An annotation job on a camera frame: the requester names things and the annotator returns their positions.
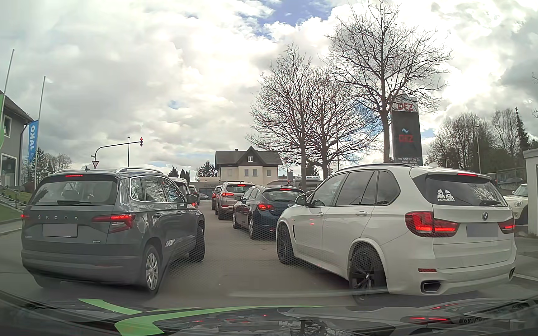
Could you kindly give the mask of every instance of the car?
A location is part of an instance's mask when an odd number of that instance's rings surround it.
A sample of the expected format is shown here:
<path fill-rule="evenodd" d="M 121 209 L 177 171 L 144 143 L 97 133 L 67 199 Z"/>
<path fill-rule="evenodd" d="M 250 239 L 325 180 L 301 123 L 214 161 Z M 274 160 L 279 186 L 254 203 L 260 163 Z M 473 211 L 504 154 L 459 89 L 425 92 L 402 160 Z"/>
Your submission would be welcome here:
<path fill-rule="evenodd" d="M 193 186 L 193 185 L 189 185 L 188 186 L 188 189 L 190 190 L 190 193 L 192 195 L 195 195 L 196 196 L 196 204 L 197 205 L 200 205 L 200 194 L 198 193 L 198 190 L 196 190 L 196 187 Z"/>
<path fill-rule="evenodd" d="M 218 219 L 228 219 L 232 216 L 236 196 L 242 196 L 254 184 L 243 181 L 224 182 L 219 189 L 219 194 L 216 199 L 215 215 Z"/>
<path fill-rule="evenodd" d="M 275 237 L 277 219 L 300 195 L 304 195 L 302 189 L 294 187 L 255 185 L 234 198 L 232 227 L 247 228 L 250 239 Z"/>
<path fill-rule="evenodd" d="M 221 186 L 218 185 L 213 190 L 213 195 L 211 195 L 211 210 L 215 210 L 215 206 L 217 204 L 217 196 L 219 195 L 219 191 L 221 190 Z"/>
<path fill-rule="evenodd" d="M 374 292 L 447 295 L 502 285 L 516 261 L 512 210 L 487 175 L 407 164 L 348 167 L 277 223 L 277 256 Z"/>
<path fill-rule="evenodd" d="M 521 184 L 512 191 L 512 195 L 504 196 L 504 199 L 512 208 L 518 230 L 528 232 L 528 184 Z"/>
<path fill-rule="evenodd" d="M 21 261 L 41 287 L 136 284 L 156 294 L 166 266 L 205 257 L 205 216 L 164 173 L 140 167 L 45 177 L 21 218 Z"/>

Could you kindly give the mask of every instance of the blue flag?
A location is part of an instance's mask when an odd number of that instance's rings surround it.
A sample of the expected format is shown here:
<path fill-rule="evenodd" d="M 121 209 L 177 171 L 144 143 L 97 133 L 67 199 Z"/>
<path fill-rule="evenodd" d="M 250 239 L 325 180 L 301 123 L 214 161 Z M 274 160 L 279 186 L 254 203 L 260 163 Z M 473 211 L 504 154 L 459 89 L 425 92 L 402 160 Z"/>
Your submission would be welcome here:
<path fill-rule="evenodd" d="M 36 138 L 39 136 L 39 121 L 28 124 L 28 162 L 32 162 L 36 155 Z"/>

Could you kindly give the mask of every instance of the rear wiper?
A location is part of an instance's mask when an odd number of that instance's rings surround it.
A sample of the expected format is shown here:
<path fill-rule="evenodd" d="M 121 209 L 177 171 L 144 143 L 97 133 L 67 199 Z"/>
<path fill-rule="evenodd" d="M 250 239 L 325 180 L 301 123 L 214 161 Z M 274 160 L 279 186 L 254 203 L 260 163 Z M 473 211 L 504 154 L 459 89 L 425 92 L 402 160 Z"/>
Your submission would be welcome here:
<path fill-rule="evenodd" d="M 501 204 L 501 202 L 496 201 L 496 200 L 482 200 L 479 203 L 479 206 L 498 205 L 498 204 Z"/>
<path fill-rule="evenodd" d="M 57 200 L 57 204 L 59 205 L 74 205 L 74 204 L 81 204 L 81 203 L 91 203 L 91 201 Z"/>

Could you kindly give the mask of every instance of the side mirror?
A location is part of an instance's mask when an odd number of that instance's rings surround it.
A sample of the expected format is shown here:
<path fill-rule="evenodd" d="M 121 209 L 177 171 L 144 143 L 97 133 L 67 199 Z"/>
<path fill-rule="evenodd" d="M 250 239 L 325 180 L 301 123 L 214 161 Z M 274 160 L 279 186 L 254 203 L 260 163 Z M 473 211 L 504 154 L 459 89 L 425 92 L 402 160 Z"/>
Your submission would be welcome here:
<path fill-rule="evenodd" d="M 195 195 L 192 195 L 192 194 L 187 194 L 186 195 L 186 203 L 192 204 L 192 203 L 196 203 L 196 201 L 197 201 L 197 199 L 196 199 Z"/>
<path fill-rule="evenodd" d="M 296 204 L 298 205 L 306 205 L 306 195 L 300 195 L 296 197 Z"/>

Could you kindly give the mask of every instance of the traffic light pole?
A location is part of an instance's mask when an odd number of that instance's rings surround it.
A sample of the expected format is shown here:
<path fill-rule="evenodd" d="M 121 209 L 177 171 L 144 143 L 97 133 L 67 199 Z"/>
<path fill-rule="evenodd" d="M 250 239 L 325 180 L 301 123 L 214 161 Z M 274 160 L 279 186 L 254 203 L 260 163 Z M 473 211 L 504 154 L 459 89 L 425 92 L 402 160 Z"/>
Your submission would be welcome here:
<path fill-rule="evenodd" d="M 139 143 L 140 146 L 142 147 L 142 138 L 140 138 L 140 141 L 132 141 L 132 142 L 128 141 L 128 142 L 123 142 L 123 143 L 116 143 L 115 145 L 101 146 L 101 147 L 97 148 L 96 151 L 94 151 L 94 155 L 91 156 L 91 157 L 94 159 L 94 161 L 97 161 L 97 152 L 99 152 L 99 150 L 101 148 L 115 147 L 115 146 L 122 146 L 122 145 L 130 145 L 131 143 Z"/>

